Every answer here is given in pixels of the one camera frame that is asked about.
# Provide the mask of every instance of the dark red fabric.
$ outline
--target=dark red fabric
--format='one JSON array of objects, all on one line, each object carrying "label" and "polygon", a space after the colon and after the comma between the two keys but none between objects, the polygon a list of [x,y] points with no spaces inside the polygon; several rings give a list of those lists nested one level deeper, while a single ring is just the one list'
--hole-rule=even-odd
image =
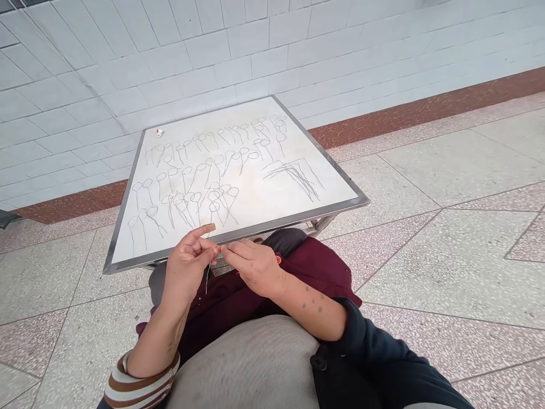
[{"label": "dark red fabric", "polygon": [[[362,305],[362,301],[352,292],[349,267],[333,250],[312,237],[306,238],[288,259],[282,259],[280,266],[328,297],[347,297],[358,307]],[[209,279],[208,294],[204,292],[203,283],[191,304],[178,346],[181,365],[243,322],[267,315],[286,314],[268,298],[251,291],[236,270]],[[145,324],[139,324],[137,332],[141,334],[144,328]]]}]

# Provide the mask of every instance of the metal table frame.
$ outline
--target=metal table frame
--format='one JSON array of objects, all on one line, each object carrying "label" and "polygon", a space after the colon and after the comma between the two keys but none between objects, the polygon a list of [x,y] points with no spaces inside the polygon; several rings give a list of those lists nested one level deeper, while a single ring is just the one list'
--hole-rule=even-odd
[{"label": "metal table frame", "polygon": [[[355,197],[354,199],[349,199],[343,202],[330,204],[330,205],[319,207],[313,210],[304,211],[295,215],[271,220],[269,222],[256,224],[254,226],[249,226],[249,227],[245,227],[242,229],[238,229],[238,230],[234,230],[231,232],[214,236],[213,240],[214,242],[218,244],[230,243],[231,241],[236,241],[245,237],[257,236],[263,233],[275,231],[280,228],[289,227],[289,226],[293,226],[293,225],[296,225],[302,222],[308,222],[308,221],[312,223],[313,228],[309,229],[309,231],[307,231],[307,234],[309,234],[310,236],[316,236],[324,228],[326,228],[327,225],[331,223],[331,221],[339,213],[365,206],[369,204],[370,202],[367,196],[365,196],[365,194],[358,187],[358,185],[354,183],[354,181],[345,173],[345,171],[342,170],[342,168],[327,154],[327,152],[322,148],[322,146],[312,137],[311,134],[308,133],[308,131],[299,123],[299,121],[287,110],[287,108],[274,95],[271,95],[270,97],[257,98],[245,103],[251,103],[253,101],[257,101],[259,99],[265,99],[265,98],[272,98],[278,104],[278,106],[284,111],[284,113],[287,116],[289,116],[290,119],[298,126],[299,130],[312,142],[312,144],[318,149],[318,151],[327,159],[327,161],[331,164],[333,169],[335,169],[339,173],[339,175],[346,181],[346,183],[348,183],[348,185],[351,187],[351,189],[354,191],[357,197]],[[227,108],[229,107],[221,108],[215,111],[220,111]],[[211,112],[194,115],[194,116],[206,115]],[[142,149],[142,144],[144,142],[144,135],[146,131],[147,130],[143,130],[142,136],[140,137],[140,142],[138,145],[138,149],[136,151],[135,160],[133,162],[132,169],[131,169],[131,175],[127,182],[127,188],[125,189],[125,194],[123,196],[123,202],[121,203],[121,208],[119,209],[119,216],[115,224],[112,241],[110,242],[110,247],[106,255],[106,262],[104,263],[104,270],[103,270],[104,274],[113,274],[113,273],[121,272],[124,270],[132,269],[135,267],[146,267],[146,266],[149,268],[155,267],[158,263],[168,258],[168,255],[171,250],[171,248],[168,248],[158,252],[145,254],[143,256],[134,257],[129,260],[112,263],[115,245],[118,241],[119,230],[121,228],[121,223],[123,221],[125,207],[127,205],[127,200],[129,197],[129,193],[131,191],[130,188],[132,186],[132,180],[136,171],[136,165],[140,157],[140,151]]]}]

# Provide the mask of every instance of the left hand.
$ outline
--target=left hand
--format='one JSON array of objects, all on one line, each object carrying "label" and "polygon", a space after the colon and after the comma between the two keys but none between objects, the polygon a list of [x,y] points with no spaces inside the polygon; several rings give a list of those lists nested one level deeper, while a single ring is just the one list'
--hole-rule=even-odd
[{"label": "left hand", "polygon": [[211,223],[190,231],[170,252],[161,298],[161,304],[168,310],[183,312],[197,294],[204,269],[208,264],[216,264],[219,246],[201,237],[215,229],[216,225]]}]

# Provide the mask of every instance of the striped sleeve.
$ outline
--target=striped sleeve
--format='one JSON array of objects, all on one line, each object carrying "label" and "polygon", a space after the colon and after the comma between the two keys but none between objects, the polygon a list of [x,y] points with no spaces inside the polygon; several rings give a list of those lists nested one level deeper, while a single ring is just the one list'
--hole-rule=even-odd
[{"label": "striped sleeve", "polygon": [[165,399],[172,388],[174,376],[180,366],[180,354],[163,372],[150,378],[134,378],[127,373],[127,359],[131,351],[120,358],[112,370],[104,390],[104,400],[112,408],[155,408]]}]

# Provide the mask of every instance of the hand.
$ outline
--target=hand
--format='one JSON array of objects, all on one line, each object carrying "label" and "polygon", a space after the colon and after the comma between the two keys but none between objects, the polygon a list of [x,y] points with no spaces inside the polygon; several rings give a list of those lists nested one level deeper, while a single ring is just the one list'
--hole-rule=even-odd
[{"label": "hand", "polygon": [[221,252],[254,293],[274,299],[286,292],[287,273],[278,265],[270,247],[242,239],[221,246]]},{"label": "hand", "polygon": [[183,312],[197,294],[204,269],[208,264],[216,264],[219,246],[201,237],[215,229],[211,223],[190,231],[170,252],[161,298],[161,305],[168,310]]}]

